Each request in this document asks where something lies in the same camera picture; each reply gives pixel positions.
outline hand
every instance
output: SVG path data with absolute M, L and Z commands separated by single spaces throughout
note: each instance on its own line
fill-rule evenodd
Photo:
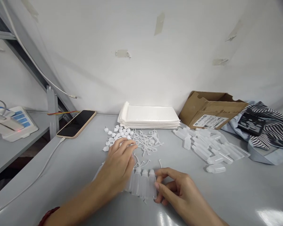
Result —
M 127 138 L 116 140 L 109 148 L 108 157 L 93 182 L 101 188 L 102 194 L 105 193 L 105 202 L 122 192 L 131 176 L 135 164 L 132 152 L 137 148 L 137 145 L 131 144 L 135 144 L 135 141 Z
M 188 225 L 228 225 L 209 206 L 188 174 L 162 168 L 156 175 L 155 187 L 159 191 L 156 203 L 164 197 L 162 204 L 166 206 L 169 202 Z M 168 176 L 174 181 L 163 185 L 161 182 Z
M 132 152 L 137 145 L 131 144 L 135 144 L 135 141 L 127 138 L 116 140 L 109 148 L 108 157 L 96 179 L 54 212 L 45 226 L 78 225 L 120 193 L 134 167 Z

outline phone screen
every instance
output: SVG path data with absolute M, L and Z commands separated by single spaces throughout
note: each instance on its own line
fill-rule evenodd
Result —
M 57 135 L 74 137 L 86 122 L 95 114 L 95 111 L 83 110 L 71 120 Z

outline finger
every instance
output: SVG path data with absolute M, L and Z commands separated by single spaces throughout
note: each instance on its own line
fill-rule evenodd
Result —
M 166 187 L 170 189 L 173 193 L 177 191 L 177 185 L 175 181 L 171 181 L 166 184 Z M 155 200 L 156 203 L 160 203 L 163 199 L 163 194 L 161 192 L 158 193 L 157 198 Z
M 158 169 L 155 174 L 157 176 L 162 176 L 165 177 L 166 175 L 168 175 L 169 177 L 171 177 L 173 180 L 176 180 L 178 177 L 182 176 L 184 173 L 178 172 L 177 170 L 171 169 L 171 168 L 161 168 Z
M 164 199 L 162 202 L 161 202 L 162 205 L 166 206 L 168 204 L 168 200 Z
M 113 149 L 113 145 L 109 147 L 108 156 L 111 156 L 112 149 Z
M 125 170 L 125 173 L 124 173 L 124 177 L 125 177 L 126 181 L 129 180 L 129 178 L 131 177 L 134 164 L 135 164 L 134 158 L 131 156 L 130 159 L 129 159 L 127 168 Z
M 155 187 L 162 194 L 162 196 L 172 204 L 173 207 L 177 206 L 179 197 L 175 195 L 170 189 L 165 185 L 155 182 Z
M 126 148 L 123 153 L 124 158 L 129 159 L 132 156 L 132 153 L 135 149 L 138 148 L 138 145 L 132 145 Z
M 126 148 L 130 145 L 130 144 L 135 144 L 134 140 L 126 140 L 122 143 L 122 145 L 119 147 L 119 149 L 117 150 L 117 153 L 122 155 L 124 153 L 124 151 L 126 150 Z
M 167 174 L 158 176 L 156 182 L 161 183 L 167 176 Z
M 123 141 L 126 141 L 126 140 L 127 140 L 126 137 L 120 138 L 120 139 L 116 140 L 116 141 L 114 142 L 114 145 L 111 146 L 111 147 L 112 147 L 111 155 L 113 155 L 113 154 L 119 149 L 120 143 L 122 143 Z

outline black and white striped fabric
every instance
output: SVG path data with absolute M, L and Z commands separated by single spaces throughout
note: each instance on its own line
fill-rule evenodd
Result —
M 246 106 L 241 114 L 248 113 L 265 119 L 265 126 L 260 136 L 250 136 L 254 147 L 270 149 L 271 143 L 283 146 L 283 114 L 268 108 L 262 102 Z

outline black device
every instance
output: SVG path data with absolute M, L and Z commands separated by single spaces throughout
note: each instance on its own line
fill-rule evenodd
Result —
M 250 115 L 248 113 L 244 113 L 238 122 L 239 129 L 256 137 L 260 136 L 263 131 L 264 125 L 264 119 L 260 119 L 259 117 Z
M 57 136 L 68 139 L 76 138 L 93 119 L 96 113 L 96 111 L 92 110 L 81 111 L 57 133 Z

